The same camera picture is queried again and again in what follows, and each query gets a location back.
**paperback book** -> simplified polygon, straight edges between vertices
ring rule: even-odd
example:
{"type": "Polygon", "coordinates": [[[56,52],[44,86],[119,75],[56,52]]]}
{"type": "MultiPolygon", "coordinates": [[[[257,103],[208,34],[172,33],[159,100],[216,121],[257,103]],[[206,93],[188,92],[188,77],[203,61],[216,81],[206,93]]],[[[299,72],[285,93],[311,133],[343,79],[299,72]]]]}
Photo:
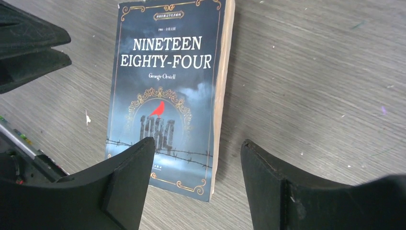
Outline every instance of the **paperback book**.
{"type": "Polygon", "coordinates": [[[149,184],[214,192],[234,0],[118,5],[105,158],[155,140],[149,184]]]}

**black plastic part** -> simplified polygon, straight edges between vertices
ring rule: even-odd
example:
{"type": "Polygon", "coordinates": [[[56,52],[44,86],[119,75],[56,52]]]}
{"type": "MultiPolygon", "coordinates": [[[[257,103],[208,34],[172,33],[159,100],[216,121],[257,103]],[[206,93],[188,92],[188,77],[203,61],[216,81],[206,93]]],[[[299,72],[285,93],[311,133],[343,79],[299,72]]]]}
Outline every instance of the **black plastic part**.
{"type": "Polygon", "coordinates": [[[0,226],[7,230],[137,230],[154,160],[145,138],[57,183],[0,179],[0,226]]]}
{"type": "Polygon", "coordinates": [[[350,186],[303,171],[246,140],[241,164],[254,230],[399,230],[406,175],[350,186]]]}
{"type": "Polygon", "coordinates": [[[0,0],[0,93],[71,65],[51,49],[69,42],[66,30],[0,0]]]}
{"type": "Polygon", "coordinates": [[[12,155],[0,153],[0,178],[15,182],[17,180],[18,165],[12,155]]]}
{"type": "Polygon", "coordinates": [[[19,152],[17,152],[16,158],[20,159],[20,176],[24,184],[51,183],[51,181],[32,164],[33,161],[26,161],[25,158],[21,157],[19,152]]]}
{"type": "Polygon", "coordinates": [[[66,176],[65,172],[57,167],[52,160],[44,154],[36,156],[32,165],[35,165],[36,169],[50,182],[55,182],[61,177],[66,176]]]}

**book cover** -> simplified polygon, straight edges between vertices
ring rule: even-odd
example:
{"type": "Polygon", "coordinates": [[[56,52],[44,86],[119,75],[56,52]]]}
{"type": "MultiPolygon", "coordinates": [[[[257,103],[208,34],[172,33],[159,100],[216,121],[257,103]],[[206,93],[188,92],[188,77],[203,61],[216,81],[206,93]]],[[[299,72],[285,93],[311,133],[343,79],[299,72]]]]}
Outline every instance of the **book cover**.
{"type": "Polygon", "coordinates": [[[106,158],[153,137],[150,185],[206,202],[225,2],[118,5],[106,158]]]}

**white speck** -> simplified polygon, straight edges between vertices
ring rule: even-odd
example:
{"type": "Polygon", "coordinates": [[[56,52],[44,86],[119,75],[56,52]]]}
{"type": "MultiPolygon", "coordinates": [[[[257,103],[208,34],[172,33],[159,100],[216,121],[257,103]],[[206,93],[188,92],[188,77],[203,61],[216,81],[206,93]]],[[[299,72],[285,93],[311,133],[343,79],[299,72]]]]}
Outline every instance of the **white speck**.
{"type": "Polygon", "coordinates": [[[90,117],[88,116],[88,111],[87,110],[85,110],[85,113],[86,113],[86,126],[88,125],[88,123],[90,123],[90,117]]]}

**wood grain surface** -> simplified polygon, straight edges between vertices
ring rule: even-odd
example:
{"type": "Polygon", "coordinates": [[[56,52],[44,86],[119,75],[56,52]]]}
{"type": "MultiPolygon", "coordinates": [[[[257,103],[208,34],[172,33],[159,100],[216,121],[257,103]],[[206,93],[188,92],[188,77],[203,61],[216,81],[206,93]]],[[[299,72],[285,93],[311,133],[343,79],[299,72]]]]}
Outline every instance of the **wood grain surface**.
{"type": "MultiPolygon", "coordinates": [[[[0,113],[69,173],[102,161],[118,1],[7,2],[65,28],[72,42],[58,49],[73,65],[2,95],[0,113]]],[[[140,229],[252,229],[246,138],[341,183],[404,173],[405,10],[403,0],[237,0],[212,202],[150,187],[140,229]]]]}

